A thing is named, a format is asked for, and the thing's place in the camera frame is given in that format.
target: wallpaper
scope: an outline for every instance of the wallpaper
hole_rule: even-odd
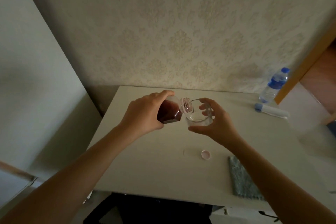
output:
[[[336,8],[336,0],[34,1],[102,111],[117,85],[258,93],[304,58]]]

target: red liquid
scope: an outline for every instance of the red liquid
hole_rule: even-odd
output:
[[[157,112],[157,120],[163,124],[180,121],[181,117],[179,105],[169,100],[163,101]]]

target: hand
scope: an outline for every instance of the hand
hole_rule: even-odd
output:
[[[209,98],[199,99],[202,103],[208,102],[212,108],[212,115],[215,116],[213,122],[208,126],[190,126],[188,129],[192,132],[211,137],[217,143],[228,148],[237,141],[243,140],[238,134],[230,115],[214,100]]]
[[[158,111],[162,102],[174,94],[174,91],[164,90],[132,101],[118,126],[132,131],[136,138],[163,128],[164,125],[158,121]]]

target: bottle label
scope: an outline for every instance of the bottle label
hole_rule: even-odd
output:
[[[282,86],[286,83],[286,81],[275,81],[273,78],[268,83],[268,86],[275,90],[280,90]]]

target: left hand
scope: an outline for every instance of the left hand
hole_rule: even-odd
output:
[[[158,111],[162,102],[174,94],[174,91],[164,90],[132,101],[118,126],[123,130],[131,130],[136,138],[163,128],[164,125],[157,118]]]

